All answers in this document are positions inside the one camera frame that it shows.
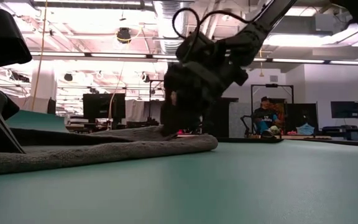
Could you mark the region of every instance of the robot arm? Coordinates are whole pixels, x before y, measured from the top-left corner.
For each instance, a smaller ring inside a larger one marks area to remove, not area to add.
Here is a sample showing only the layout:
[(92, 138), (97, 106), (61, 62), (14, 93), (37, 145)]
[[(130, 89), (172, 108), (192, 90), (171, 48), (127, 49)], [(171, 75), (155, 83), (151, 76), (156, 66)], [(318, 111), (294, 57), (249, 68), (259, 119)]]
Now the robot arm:
[[(358, 22), (358, 0), (331, 1), (348, 8)], [(180, 63), (170, 66), (164, 76), (164, 87), (177, 93), (176, 115), (183, 115), (170, 119), (180, 122), (165, 124), (166, 133), (186, 128), (187, 120), (199, 117), (234, 82), (244, 84), (248, 74), (241, 67), (252, 63), (264, 40), (294, 3), (296, 0), (270, 1), (232, 37), (213, 42), (193, 32), (183, 41), (176, 52)]]

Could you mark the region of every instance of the person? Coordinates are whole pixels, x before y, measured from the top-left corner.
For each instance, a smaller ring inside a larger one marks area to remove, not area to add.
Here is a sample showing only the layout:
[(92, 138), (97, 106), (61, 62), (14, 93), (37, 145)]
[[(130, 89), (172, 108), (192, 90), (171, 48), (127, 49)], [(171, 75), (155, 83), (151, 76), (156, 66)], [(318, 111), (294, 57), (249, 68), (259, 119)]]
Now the person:
[(254, 111), (253, 119), (259, 134), (280, 123), (276, 111), (270, 109), (270, 100), (267, 96), (260, 100), (260, 108)]

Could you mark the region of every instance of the desk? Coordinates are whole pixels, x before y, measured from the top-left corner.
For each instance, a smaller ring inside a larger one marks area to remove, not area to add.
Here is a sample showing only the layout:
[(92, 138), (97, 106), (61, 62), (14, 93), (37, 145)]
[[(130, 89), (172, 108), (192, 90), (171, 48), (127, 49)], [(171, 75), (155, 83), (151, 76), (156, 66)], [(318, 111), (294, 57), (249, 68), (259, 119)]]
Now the desk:
[(358, 223), (358, 147), (284, 140), (0, 176), (0, 224)]

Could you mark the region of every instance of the gray towel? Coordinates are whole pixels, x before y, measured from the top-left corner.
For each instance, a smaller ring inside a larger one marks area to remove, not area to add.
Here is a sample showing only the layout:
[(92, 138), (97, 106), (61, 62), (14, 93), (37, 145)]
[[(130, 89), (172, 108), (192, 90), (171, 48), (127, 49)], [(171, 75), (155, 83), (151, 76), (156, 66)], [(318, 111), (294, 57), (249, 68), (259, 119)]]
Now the gray towel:
[(43, 141), (48, 144), (29, 145), (28, 142), (23, 142), (28, 131), (16, 130), (13, 132), (14, 134), (21, 133), (18, 134), (18, 141), (26, 145), (23, 147), (26, 154), (0, 153), (0, 174), (205, 152), (218, 146), (216, 138), (210, 135), (177, 139), (174, 136), (161, 136), (160, 128), (161, 126), (152, 126), (102, 131), (88, 135), (53, 133), (52, 136), (64, 136), (65, 138), (69, 136), (67, 139), (73, 139), (71, 141), (78, 142), (83, 136), (86, 141), (93, 142), (93, 145), (78, 145), (74, 142), (71, 144), (68, 140), (64, 146), (54, 145), (51, 132), (34, 130), (31, 131), (32, 143), (45, 136), (51, 139)]

